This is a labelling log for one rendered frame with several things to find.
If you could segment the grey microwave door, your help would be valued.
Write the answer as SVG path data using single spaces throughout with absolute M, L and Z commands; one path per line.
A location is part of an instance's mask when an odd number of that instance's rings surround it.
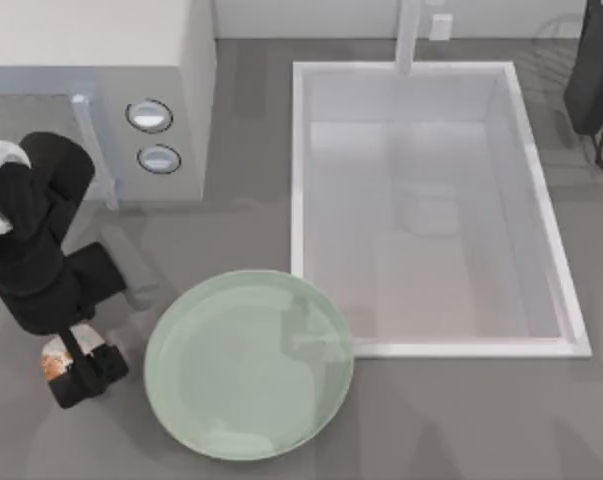
M 65 136 L 91 153 L 68 96 L 0 95 L 0 140 L 18 143 L 35 131 Z

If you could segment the white wall socket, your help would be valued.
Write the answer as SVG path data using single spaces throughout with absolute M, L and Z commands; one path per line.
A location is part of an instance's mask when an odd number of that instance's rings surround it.
M 452 14 L 434 14 L 431 18 L 430 41 L 448 41 L 452 37 L 454 17 Z

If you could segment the white sink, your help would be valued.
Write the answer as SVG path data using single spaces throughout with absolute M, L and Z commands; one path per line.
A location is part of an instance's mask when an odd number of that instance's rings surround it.
M 508 61 L 297 62 L 291 270 L 367 358 L 588 358 Z

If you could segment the pale microwave oven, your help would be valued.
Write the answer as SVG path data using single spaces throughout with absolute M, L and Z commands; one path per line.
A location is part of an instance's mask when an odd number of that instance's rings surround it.
M 216 67 L 210 0 L 0 0 L 0 95 L 88 95 L 119 205 L 202 198 Z M 144 99 L 169 107 L 169 129 L 128 123 Z M 176 172 L 139 166 L 156 144 L 179 153 Z

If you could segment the tall white tap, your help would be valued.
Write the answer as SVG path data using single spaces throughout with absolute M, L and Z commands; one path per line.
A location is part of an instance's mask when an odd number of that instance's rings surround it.
M 409 75 L 415 54 L 421 18 L 422 0 L 400 0 L 395 67 L 399 74 Z

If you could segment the round microwave knob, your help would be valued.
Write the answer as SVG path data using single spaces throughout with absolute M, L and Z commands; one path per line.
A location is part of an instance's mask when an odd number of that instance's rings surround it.
M 133 128 L 147 134 L 166 131 L 171 127 L 174 120 L 169 107 L 155 99 L 144 99 L 137 103 L 128 104 L 125 117 Z
M 170 175 L 181 166 L 181 156 L 172 147 L 156 144 L 137 152 L 137 163 L 145 171 L 155 175 Z

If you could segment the black box with orange print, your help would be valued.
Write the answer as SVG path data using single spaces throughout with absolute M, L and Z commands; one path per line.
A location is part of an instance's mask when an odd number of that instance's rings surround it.
M 70 329 L 93 366 L 91 352 L 106 343 L 105 338 L 86 323 L 80 323 Z M 44 345 L 41 367 L 50 391 L 62 409 L 72 408 L 90 398 L 84 395 L 81 387 L 74 381 L 72 357 L 62 341 L 62 333 L 54 335 Z

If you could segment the pale green round plate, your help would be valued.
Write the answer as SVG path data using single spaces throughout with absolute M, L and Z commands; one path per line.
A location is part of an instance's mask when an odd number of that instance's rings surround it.
M 144 386 L 177 442 L 248 462 L 319 434 L 354 370 L 348 325 L 321 291 L 284 272 L 242 270 L 194 286 L 165 310 L 148 340 Z

